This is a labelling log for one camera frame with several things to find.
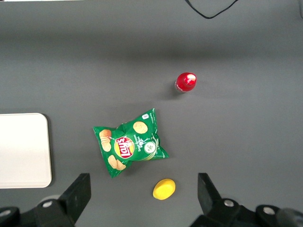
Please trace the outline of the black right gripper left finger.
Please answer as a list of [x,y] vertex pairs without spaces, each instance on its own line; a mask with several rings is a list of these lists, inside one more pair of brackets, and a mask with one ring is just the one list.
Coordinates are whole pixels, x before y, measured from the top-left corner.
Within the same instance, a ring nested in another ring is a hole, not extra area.
[[48,199],[34,208],[38,227],[73,227],[91,198],[90,174],[80,174],[59,196]]

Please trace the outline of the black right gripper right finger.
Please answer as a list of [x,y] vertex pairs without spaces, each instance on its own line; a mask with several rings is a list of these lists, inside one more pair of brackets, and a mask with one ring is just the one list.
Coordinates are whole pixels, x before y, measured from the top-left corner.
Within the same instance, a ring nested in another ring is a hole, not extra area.
[[197,196],[203,214],[197,218],[199,227],[244,227],[239,221],[241,206],[223,198],[207,173],[198,174]]

